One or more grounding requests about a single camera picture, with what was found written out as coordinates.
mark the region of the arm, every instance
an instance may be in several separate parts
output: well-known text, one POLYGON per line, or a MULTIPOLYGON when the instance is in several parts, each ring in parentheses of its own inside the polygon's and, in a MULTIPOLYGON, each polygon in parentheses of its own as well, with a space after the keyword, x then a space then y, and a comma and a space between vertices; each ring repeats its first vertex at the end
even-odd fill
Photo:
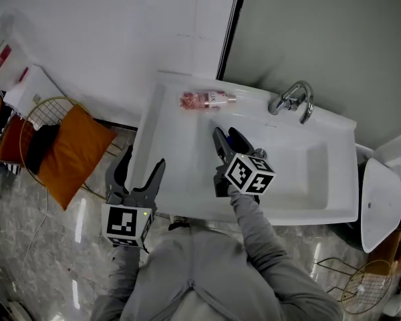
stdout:
POLYGON ((112 254, 108 291, 98 296, 90 321, 118 321, 135 287, 140 261, 140 248, 118 246, 112 254))
POLYGON ((283 319, 341 320, 338 303, 293 263, 254 199, 232 185, 229 196, 250 262, 281 302, 283 319))

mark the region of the washbasin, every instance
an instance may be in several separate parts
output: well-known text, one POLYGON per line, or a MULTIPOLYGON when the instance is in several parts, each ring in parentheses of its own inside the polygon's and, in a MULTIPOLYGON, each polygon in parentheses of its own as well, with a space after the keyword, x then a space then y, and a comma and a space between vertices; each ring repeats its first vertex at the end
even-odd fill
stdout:
POLYGON ((355 221, 358 217, 356 123, 316 108, 306 124, 299 112, 267 111, 271 93, 215 80, 163 75, 143 115, 128 170, 127 188, 141 187, 156 162, 166 170, 158 212, 235 221, 229 198, 215 197, 213 175, 221 165, 215 127, 235 127, 254 148, 264 148, 277 173, 260 206, 274 225, 355 221), (237 102, 220 110, 183 110, 185 91, 224 90, 237 102))

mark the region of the person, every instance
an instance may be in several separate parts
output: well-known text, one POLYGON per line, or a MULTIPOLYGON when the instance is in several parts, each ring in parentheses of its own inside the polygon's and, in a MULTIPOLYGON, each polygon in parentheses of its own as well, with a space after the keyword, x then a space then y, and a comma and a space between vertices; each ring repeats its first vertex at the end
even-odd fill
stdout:
POLYGON ((341 320, 338 303, 287 255, 252 196, 229 186, 244 246, 202 227, 177 227, 139 267, 118 246, 108 292, 91 321, 341 320))

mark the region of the chrome faucet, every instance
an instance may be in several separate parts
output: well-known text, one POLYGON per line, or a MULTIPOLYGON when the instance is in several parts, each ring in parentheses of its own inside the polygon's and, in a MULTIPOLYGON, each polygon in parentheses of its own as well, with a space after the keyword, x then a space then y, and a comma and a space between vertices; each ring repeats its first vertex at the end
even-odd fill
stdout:
POLYGON ((315 106, 315 102, 313 101, 312 87, 306 81, 297 81, 284 94, 280 94, 276 99, 271 101, 269 103, 269 113, 272 115, 277 115, 282 108, 287 108, 288 110, 297 110, 300 104, 305 101, 305 112, 300 117, 300 123, 305 124, 312 115, 313 107, 315 106), (293 97, 296 91, 298 91, 300 88, 303 88, 305 92, 298 98, 293 97))

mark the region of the marble floor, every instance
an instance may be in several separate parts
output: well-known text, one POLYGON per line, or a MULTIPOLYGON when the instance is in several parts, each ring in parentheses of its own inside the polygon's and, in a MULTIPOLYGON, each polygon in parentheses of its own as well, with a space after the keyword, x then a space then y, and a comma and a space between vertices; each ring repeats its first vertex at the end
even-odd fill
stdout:
MULTIPOLYGON (((121 130, 115 143, 124 146, 134 138, 134 132, 121 130)), ((105 154, 88 179, 97 193, 105 193, 104 171, 111 160, 105 154)), ((0 298, 21 302, 35 321, 88 320, 96 296, 105 291, 112 249, 101 236, 101 203, 79 190, 63 212, 27 171, 22 170, 18 177, 0 176, 0 298)), ((167 215, 158 213, 146 239, 149 250, 160 241, 168 224, 167 215)), ((207 221, 207 226, 242 241, 236 223, 207 221)), ((366 254, 348 247, 325 225, 275 230, 288 253, 325 290, 342 288, 348 279, 315 262, 328 257, 356 267, 366 262, 366 254)), ((345 320, 376 320, 384 302, 360 316, 346 314, 345 320)))

